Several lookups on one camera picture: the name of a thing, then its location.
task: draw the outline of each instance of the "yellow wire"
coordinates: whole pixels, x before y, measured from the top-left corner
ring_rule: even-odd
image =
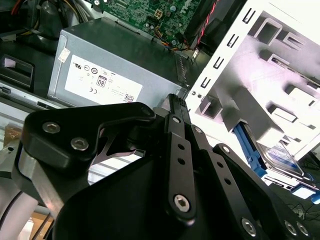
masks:
[[[74,14],[76,15],[77,19],[79,20],[79,16],[77,11],[70,5],[70,3],[67,0],[63,0],[68,6],[69,8],[71,8],[71,10],[74,12]]]
[[[78,20],[79,20],[79,16],[78,16],[77,11],[70,5],[69,2],[67,2],[67,0],[63,0],[63,1],[71,8],[71,10],[74,12],[74,14],[76,15],[76,17],[77,17]],[[35,23],[35,25],[33,26],[33,28],[34,28],[34,29],[37,29],[38,25],[39,25],[39,19],[36,21],[36,23]],[[27,36],[27,35],[30,35],[30,34],[32,34],[32,32],[26,31],[26,32],[22,33],[21,36]]]
[[[39,25],[39,19],[35,22],[35,25],[33,26],[33,28],[37,29],[38,25]],[[27,36],[27,35],[30,35],[30,34],[32,34],[32,32],[26,31],[26,32],[22,33],[21,36]]]

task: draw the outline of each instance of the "white sticker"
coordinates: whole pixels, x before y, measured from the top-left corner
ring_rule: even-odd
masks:
[[[72,55],[65,90],[101,105],[136,102],[142,85]]]
[[[61,51],[61,53],[60,53],[60,55],[59,55],[59,57],[58,57],[58,59],[59,59],[61,62],[65,63],[65,61],[66,61],[67,58],[69,57],[69,54],[70,54],[70,51],[69,51],[68,49],[66,49],[66,48],[63,48],[62,51]]]

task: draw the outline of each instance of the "black plastic part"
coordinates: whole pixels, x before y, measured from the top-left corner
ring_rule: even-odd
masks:
[[[0,171],[0,178],[11,179],[11,172]]]
[[[232,221],[229,229],[233,229],[238,235],[236,239],[246,239],[249,236],[242,226],[241,219],[243,218],[249,220],[255,227],[255,239],[268,239],[248,209],[225,159],[212,151],[206,135],[203,132],[197,132],[195,126],[189,125],[188,139],[190,139],[192,146],[192,158],[197,159],[198,166],[206,173],[212,189],[222,199],[227,209],[225,215],[229,216],[229,219]]]
[[[199,47],[210,56],[226,36],[247,0],[219,1],[205,29]]]
[[[25,119],[21,142],[31,157],[61,173],[80,175],[89,169],[97,155],[102,129],[112,126],[125,130],[155,119],[155,113],[139,102],[36,111]],[[57,123],[60,132],[45,132],[43,124],[46,122]],[[71,140],[79,137],[89,143],[85,151],[71,146]]]
[[[310,240],[311,235],[304,235],[297,227],[302,220],[252,171],[229,147],[230,152],[223,150],[224,144],[218,144],[213,151],[221,155],[232,172],[236,184],[245,196],[245,201],[260,220],[263,231],[270,239]],[[285,221],[292,224],[296,235],[292,235],[285,226]]]
[[[163,208],[164,169],[161,159],[141,158],[74,195],[58,215],[53,239],[237,239],[223,202],[198,173],[195,223],[183,227],[170,221]]]
[[[169,216],[174,216],[184,225],[191,226],[196,220],[196,197],[191,146],[185,139],[185,124],[174,114],[169,114],[165,118],[164,131],[166,133],[163,156],[166,162],[164,208]],[[189,211],[182,212],[177,208],[174,202],[176,195],[182,195],[188,200]]]
[[[170,112],[180,118],[185,124],[191,124],[186,101],[175,94],[169,94]]]
[[[10,94],[11,93],[11,89],[6,88],[6,87],[0,87],[1,91],[5,94]]]

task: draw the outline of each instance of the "wire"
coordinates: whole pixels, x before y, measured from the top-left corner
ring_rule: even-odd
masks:
[[[38,31],[37,29],[34,29],[34,28],[30,28],[30,27],[27,27],[27,26],[22,26],[23,29],[35,34],[35,35],[38,35],[42,38],[45,38],[45,39],[48,39],[48,40],[52,40],[52,41],[58,41],[59,38],[58,37],[55,37],[55,36],[49,36],[45,33],[42,33],[41,31]]]
[[[209,20],[210,20],[210,18],[211,18],[211,15],[214,13],[214,11],[215,11],[215,9],[216,9],[216,6],[217,6],[217,3],[218,3],[219,1],[220,1],[220,0],[216,0],[216,1],[214,2],[211,11],[210,11],[209,14],[206,16],[205,22],[204,22],[204,24],[202,25],[202,28],[201,28],[201,31],[200,31],[200,35],[199,35],[198,40],[197,40],[197,44],[198,44],[198,45],[200,44],[201,38],[202,38],[203,35],[205,34],[205,29],[206,29],[206,27],[208,26]]]
[[[185,51],[185,50],[189,50],[189,46],[187,46],[186,48],[178,48],[178,47],[172,46],[170,43],[166,42],[166,40],[164,40],[163,37],[162,37],[163,34],[160,32],[160,27],[159,26],[155,27],[154,34],[158,39],[160,39],[162,45],[166,49],[168,49],[169,51]]]
[[[82,8],[82,10],[81,10],[80,5],[79,5],[75,0],[71,0],[71,2],[73,3],[75,9],[77,10],[79,17],[81,18],[81,22],[82,22],[82,23],[83,23],[83,22],[86,22],[86,20],[88,20],[88,18],[87,18],[87,16],[86,16],[86,14],[83,14],[83,12],[82,12],[83,8]]]
[[[50,218],[51,214],[49,213],[45,219],[43,220],[43,222],[41,223],[41,225],[39,226],[39,228],[37,229],[37,231],[35,232],[35,234],[33,235],[31,240],[36,240],[37,237],[39,236],[39,234],[41,233],[41,230],[45,227],[46,223],[48,222],[49,218]]]
[[[58,15],[62,24],[62,28],[67,28],[68,27],[68,18],[67,18],[67,13],[65,6],[63,4],[62,0],[54,0],[54,5],[56,9],[58,10]]]
[[[9,213],[9,211],[11,210],[12,206],[15,204],[15,202],[18,200],[18,198],[21,196],[22,194],[22,191],[19,191],[15,196],[14,198],[11,200],[11,202],[8,204],[8,206],[6,207],[6,209],[4,210],[3,214],[2,214],[2,217],[0,219],[0,231],[1,231],[1,228],[6,220],[6,217]]]
[[[46,240],[50,234],[51,229],[54,227],[55,220],[52,220],[48,230],[46,231],[45,235],[43,236],[43,239]]]
[[[76,4],[83,12],[85,19],[89,21],[89,18],[91,17],[90,14],[82,7],[79,3]]]
[[[18,10],[20,8],[21,3],[22,3],[22,0],[17,0],[15,2],[15,5],[13,6],[13,8],[11,10],[11,15],[16,15],[18,13]]]
[[[39,19],[35,22],[35,25],[33,26],[34,29],[38,30],[39,27]],[[31,35],[32,32],[31,31],[26,31],[22,34],[20,34],[20,36],[27,36],[27,35]]]
[[[80,22],[80,19],[79,19],[79,14],[77,13],[77,11],[74,9],[73,6],[71,6],[71,4],[67,1],[67,0],[63,0],[68,6],[69,8],[74,12],[76,18],[78,19],[78,21]]]
[[[293,205],[292,203],[288,203],[287,205],[292,205],[294,206],[293,208],[291,208],[291,210],[294,210],[294,209],[299,209],[299,208],[296,208],[297,206],[301,206],[303,211],[304,211],[304,221],[313,221],[313,220],[316,220],[316,221],[320,221],[320,219],[317,219],[318,217],[320,217],[320,214],[313,214],[313,213],[317,213],[317,211],[315,212],[308,212],[313,206],[315,206],[315,204],[312,204],[310,207],[308,207],[307,209],[305,209],[305,207],[301,204],[301,203],[298,203],[297,205]]]

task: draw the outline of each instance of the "green circuit board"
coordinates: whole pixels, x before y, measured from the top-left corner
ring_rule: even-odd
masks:
[[[159,27],[162,37],[167,41],[178,39],[177,33],[183,34],[201,0],[108,0],[100,1],[103,11],[140,29],[152,36],[155,27]]]

